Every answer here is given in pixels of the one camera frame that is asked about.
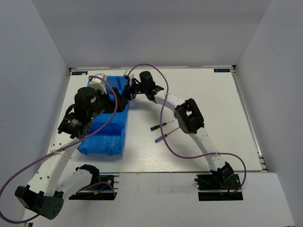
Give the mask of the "blue red screwdriver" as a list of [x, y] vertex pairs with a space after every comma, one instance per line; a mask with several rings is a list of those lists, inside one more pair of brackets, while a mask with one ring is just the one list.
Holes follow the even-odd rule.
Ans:
[[178, 129], [179, 129], [179, 127], [178, 127], [178, 128], [175, 128], [174, 130], [172, 130], [172, 131], [170, 131], [170, 132], [168, 132], [168, 133], [166, 133], [166, 134], [163, 134], [162, 136], [160, 136], [160, 137], [158, 137], [157, 139], [155, 139], [154, 142], [155, 142], [155, 143], [159, 143], [159, 142], [163, 141], [164, 138], [168, 137], [170, 134], [174, 133], [174, 132], [177, 131]]

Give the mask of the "black green precision screwdriver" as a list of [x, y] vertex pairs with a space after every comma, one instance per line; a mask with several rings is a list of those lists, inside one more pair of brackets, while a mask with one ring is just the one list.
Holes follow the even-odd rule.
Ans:
[[169, 123], [171, 123], [171, 122], [174, 122], [174, 120], [172, 120], [172, 121], [170, 121], [170, 122], [164, 122], [164, 123], [162, 123], [162, 124], [158, 124], [158, 125], [152, 126], [152, 127], [150, 128], [150, 130], [151, 130], [151, 131], [155, 131], [155, 130], [159, 129], [161, 126], [165, 126], [165, 125], [167, 125], [167, 124], [169, 124]]

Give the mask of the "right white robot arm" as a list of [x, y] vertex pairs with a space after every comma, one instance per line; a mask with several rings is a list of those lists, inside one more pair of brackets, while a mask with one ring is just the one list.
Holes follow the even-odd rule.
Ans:
[[214, 184], [218, 188], [226, 188], [231, 183], [234, 171], [208, 137], [204, 118], [195, 100], [192, 98], [185, 100], [168, 94], [164, 88], [155, 84], [149, 71], [141, 72], [139, 77], [138, 81], [132, 72], [128, 70], [124, 72], [124, 78], [128, 82], [122, 96], [131, 101], [137, 95], [144, 94], [148, 100], [170, 109], [175, 114], [180, 129], [193, 139], [205, 156], [214, 176]]

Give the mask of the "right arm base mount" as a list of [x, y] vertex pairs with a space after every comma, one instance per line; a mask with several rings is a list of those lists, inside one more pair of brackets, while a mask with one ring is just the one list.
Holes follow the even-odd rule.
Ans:
[[221, 184], [213, 175], [196, 175], [194, 179], [198, 189], [199, 201], [242, 201], [239, 189], [241, 183], [238, 174], [234, 174], [227, 183]]

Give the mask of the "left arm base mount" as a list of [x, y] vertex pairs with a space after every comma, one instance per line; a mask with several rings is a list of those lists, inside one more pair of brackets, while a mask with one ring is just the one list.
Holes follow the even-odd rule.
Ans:
[[100, 174], [87, 189], [72, 195], [71, 201], [113, 201], [118, 193], [119, 174]]

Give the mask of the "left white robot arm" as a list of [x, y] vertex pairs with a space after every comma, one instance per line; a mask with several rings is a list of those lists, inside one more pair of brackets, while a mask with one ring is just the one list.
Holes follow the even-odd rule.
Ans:
[[66, 110], [58, 127], [59, 136], [67, 136], [69, 142], [54, 151], [50, 151], [43, 159], [34, 177], [15, 191], [16, 198], [28, 210], [49, 220], [54, 219], [63, 207], [65, 200], [83, 188], [94, 189], [99, 186], [99, 169], [84, 164], [76, 168], [71, 176], [59, 181], [72, 154], [84, 138], [90, 136], [93, 120], [101, 114], [122, 112], [127, 106], [116, 87], [79, 88], [74, 104]]

